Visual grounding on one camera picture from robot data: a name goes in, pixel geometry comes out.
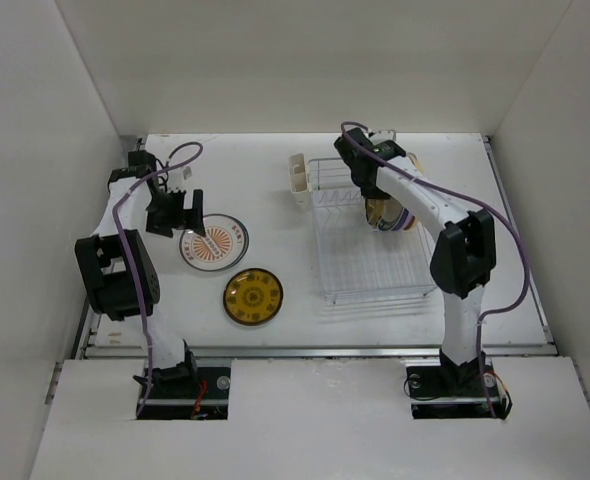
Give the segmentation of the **dark green rimmed plate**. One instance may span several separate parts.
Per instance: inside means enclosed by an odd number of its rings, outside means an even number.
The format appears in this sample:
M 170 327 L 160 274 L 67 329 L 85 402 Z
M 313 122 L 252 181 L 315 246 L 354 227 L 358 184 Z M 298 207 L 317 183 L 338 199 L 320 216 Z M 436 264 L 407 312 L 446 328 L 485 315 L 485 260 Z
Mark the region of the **dark green rimmed plate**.
M 395 231 L 394 227 L 398 222 L 400 217 L 400 212 L 403 207 L 398 201 L 394 199 L 386 200 L 386 212 L 384 214 L 384 218 L 390 222 L 390 229 L 388 231 Z

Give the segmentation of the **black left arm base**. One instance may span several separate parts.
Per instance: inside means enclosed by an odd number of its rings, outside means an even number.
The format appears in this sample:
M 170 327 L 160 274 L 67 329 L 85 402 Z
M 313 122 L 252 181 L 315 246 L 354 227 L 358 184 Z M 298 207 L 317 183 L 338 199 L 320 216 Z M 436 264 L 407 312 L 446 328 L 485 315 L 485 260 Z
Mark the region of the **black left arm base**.
M 135 376 L 140 386 L 136 406 L 137 420 L 227 420 L 231 368 L 202 366 L 197 379 L 181 380 L 162 388 L 154 386 L 147 399 L 146 380 Z

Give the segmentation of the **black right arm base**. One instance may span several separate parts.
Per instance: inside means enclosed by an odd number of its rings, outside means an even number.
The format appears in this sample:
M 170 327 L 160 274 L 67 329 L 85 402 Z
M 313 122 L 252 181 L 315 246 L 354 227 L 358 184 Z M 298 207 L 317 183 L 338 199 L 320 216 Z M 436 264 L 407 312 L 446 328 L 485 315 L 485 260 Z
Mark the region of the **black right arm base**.
M 483 378 L 474 367 L 472 378 L 458 385 L 438 365 L 411 365 L 406 374 L 404 390 L 414 420 L 505 420 L 512 411 L 512 397 L 491 365 Z

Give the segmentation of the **white foam front board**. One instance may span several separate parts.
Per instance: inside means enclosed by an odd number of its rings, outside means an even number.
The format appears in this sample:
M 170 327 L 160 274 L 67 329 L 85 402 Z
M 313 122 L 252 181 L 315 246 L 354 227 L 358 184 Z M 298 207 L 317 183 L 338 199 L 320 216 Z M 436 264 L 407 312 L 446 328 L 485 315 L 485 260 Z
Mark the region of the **white foam front board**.
M 505 421 L 416 420 L 394 359 L 237 360 L 229 414 L 134 416 L 141 360 L 64 364 L 36 479 L 590 479 L 572 362 L 498 358 Z

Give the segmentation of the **white plate orange sunburst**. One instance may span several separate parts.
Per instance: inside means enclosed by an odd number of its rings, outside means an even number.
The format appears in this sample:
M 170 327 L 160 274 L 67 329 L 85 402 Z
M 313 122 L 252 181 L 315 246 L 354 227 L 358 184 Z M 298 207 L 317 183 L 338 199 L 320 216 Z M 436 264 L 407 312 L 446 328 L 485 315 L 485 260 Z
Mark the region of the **white plate orange sunburst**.
M 250 237 L 236 217 L 215 213 L 204 216 L 205 236 L 185 230 L 179 240 L 184 262 L 201 272 L 221 272 L 237 265 L 246 255 Z

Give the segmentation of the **purple plastic plate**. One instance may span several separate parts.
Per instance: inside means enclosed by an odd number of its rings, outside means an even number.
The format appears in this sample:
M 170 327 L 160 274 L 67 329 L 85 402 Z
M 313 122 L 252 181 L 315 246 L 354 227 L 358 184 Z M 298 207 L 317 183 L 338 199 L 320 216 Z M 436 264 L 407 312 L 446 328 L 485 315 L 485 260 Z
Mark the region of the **purple plastic plate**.
M 406 208 L 403 208 L 400 212 L 400 217 L 397 224 L 394 227 L 395 231 L 408 230 L 412 227 L 415 222 L 415 216 Z

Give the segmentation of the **yellow rimmed amber plate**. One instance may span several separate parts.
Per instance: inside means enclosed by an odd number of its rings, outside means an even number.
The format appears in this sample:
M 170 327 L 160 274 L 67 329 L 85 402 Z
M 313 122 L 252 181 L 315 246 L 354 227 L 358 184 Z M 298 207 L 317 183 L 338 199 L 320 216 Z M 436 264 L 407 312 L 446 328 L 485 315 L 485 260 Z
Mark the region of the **yellow rimmed amber plate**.
M 227 282 L 222 296 L 226 315 L 245 327 L 270 322 L 280 311 L 284 289 L 276 275 L 262 268 L 249 268 Z

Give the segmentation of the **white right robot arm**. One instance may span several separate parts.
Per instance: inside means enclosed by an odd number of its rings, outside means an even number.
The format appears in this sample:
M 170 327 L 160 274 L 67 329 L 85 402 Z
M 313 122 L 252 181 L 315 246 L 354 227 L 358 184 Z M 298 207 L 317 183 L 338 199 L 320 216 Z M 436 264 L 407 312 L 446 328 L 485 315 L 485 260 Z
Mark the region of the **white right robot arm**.
M 365 198 L 398 202 L 434 241 L 429 270 L 444 301 L 438 381 L 449 395 L 462 393 L 484 370 L 477 333 L 496 266 L 494 220 L 487 210 L 467 210 L 440 192 L 394 141 L 375 144 L 361 125 L 341 129 L 334 147 Z

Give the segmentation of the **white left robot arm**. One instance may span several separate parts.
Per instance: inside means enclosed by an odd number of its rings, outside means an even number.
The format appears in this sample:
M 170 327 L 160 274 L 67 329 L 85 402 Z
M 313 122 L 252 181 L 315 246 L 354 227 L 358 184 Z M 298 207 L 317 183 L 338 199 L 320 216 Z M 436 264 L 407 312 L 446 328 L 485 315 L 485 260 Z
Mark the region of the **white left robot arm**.
M 113 170 L 100 223 L 74 251 L 94 312 L 122 324 L 147 355 L 147 372 L 136 381 L 184 397 L 198 387 L 199 373 L 186 341 L 162 316 L 161 283 L 143 235 L 188 230 L 203 237 L 204 192 L 194 190 L 187 208 L 186 192 L 162 190 L 157 176 L 148 165 Z

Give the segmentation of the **white wire dish rack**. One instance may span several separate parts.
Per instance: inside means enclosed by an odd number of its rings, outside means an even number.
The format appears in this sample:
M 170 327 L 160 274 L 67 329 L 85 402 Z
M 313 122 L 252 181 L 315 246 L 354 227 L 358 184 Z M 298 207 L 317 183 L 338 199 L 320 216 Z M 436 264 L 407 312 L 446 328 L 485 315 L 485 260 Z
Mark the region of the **white wire dish rack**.
M 427 295 L 433 242 L 422 226 L 380 231 L 367 223 L 365 199 L 338 157 L 305 166 L 321 288 L 330 303 Z

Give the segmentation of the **beige plastic plate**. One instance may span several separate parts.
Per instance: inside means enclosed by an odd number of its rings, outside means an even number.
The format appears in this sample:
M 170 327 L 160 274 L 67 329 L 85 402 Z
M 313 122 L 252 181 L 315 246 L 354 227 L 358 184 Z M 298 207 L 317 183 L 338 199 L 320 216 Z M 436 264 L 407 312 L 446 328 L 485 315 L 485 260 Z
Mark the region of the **beige plastic plate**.
M 407 152 L 407 153 L 408 153 L 408 157 L 410 158 L 410 160 L 413 163 L 413 165 L 415 166 L 415 168 L 418 171 L 420 171 L 421 173 L 424 173 L 423 168 L 422 168 L 417 156 L 412 152 Z

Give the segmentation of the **white cutlery holder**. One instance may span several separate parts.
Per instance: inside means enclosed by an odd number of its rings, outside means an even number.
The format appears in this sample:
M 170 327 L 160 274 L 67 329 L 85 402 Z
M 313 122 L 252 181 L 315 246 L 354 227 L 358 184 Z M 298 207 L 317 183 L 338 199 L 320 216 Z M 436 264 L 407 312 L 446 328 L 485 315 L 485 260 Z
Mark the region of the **white cutlery holder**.
M 292 155 L 288 159 L 290 193 L 295 203 L 302 208 L 306 208 L 310 201 L 306 167 L 304 155 L 301 153 Z

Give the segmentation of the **aluminium table frame rail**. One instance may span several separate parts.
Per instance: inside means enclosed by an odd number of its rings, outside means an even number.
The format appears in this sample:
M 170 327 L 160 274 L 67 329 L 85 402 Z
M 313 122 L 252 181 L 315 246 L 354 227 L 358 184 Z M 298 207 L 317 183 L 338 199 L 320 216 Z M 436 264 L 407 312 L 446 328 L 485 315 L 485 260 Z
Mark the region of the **aluminium table frame rail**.
M 313 213 L 289 191 L 287 158 L 331 158 L 337 134 L 149 135 L 145 148 L 166 157 L 176 145 L 200 141 L 204 156 L 193 164 L 193 185 L 205 190 L 207 212 L 240 219 L 250 234 L 243 260 L 219 273 L 196 271 L 180 257 L 179 238 L 148 236 L 147 248 L 159 272 L 162 319 L 183 336 L 196 356 L 322 357 L 437 355 L 443 338 L 443 302 L 437 291 L 397 298 L 357 295 L 328 301 L 322 289 Z M 489 140 L 479 133 L 398 134 L 417 154 L 429 178 L 477 197 L 509 218 L 503 186 Z M 499 308 L 519 294 L 522 270 L 514 243 L 497 228 L 498 266 L 484 296 L 484 308 Z M 284 287 L 282 308 L 258 327 L 233 322 L 222 305 L 228 279 L 260 267 Z M 134 335 L 118 322 L 84 305 L 72 358 L 141 357 Z M 557 355 L 536 289 L 515 311 L 491 316 L 483 329 L 489 356 Z

